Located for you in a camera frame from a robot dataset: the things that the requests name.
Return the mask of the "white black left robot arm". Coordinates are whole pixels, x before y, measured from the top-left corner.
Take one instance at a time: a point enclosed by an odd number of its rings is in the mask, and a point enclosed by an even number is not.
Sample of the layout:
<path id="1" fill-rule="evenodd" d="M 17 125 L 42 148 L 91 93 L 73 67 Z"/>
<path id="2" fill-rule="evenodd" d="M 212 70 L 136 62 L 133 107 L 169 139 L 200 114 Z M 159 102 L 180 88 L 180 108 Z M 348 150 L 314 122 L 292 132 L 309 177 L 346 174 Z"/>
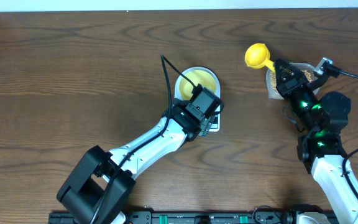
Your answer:
<path id="1" fill-rule="evenodd" d="M 89 149 L 57 193 L 57 200 L 78 223 L 125 223 L 123 209 L 136 178 L 161 157 L 199 135 L 207 135 L 222 100 L 198 85 L 190 100 L 170 107 L 150 131 L 119 148 Z"/>

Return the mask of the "yellow measuring scoop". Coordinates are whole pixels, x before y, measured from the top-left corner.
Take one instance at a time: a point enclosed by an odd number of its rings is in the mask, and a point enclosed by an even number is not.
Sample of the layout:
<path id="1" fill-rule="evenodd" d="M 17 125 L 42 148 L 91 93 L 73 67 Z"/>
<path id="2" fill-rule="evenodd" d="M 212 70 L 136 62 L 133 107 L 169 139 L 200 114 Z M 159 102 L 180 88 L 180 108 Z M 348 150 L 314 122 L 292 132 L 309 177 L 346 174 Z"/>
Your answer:
<path id="1" fill-rule="evenodd" d="M 245 55 L 245 63 L 248 67 L 259 69 L 267 67 L 275 72 L 274 62 L 270 59 L 270 51 L 265 44 L 256 43 L 251 45 Z"/>

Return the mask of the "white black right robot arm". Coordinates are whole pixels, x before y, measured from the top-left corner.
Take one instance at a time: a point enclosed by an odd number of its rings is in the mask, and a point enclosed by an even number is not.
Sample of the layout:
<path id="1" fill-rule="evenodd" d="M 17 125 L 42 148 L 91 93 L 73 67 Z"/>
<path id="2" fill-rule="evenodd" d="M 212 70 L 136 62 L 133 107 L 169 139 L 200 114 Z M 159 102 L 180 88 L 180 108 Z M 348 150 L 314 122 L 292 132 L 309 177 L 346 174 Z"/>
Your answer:
<path id="1" fill-rule="evenodd" d="M 353 154 L 345 151 L 340 137 L 349 122 L 351 99 L 337 91 L 322 98 L 314 93 L 344 71 L 322 58 L 314 70 L 317 78 L 311 82 L 299 68 L 282 59 L 273 66 L 278 93 L 307 132 L 298 138 L 299 160 L 322 188 L 338 222 L 358 223 L 358 181 L 349 161 Z"/>

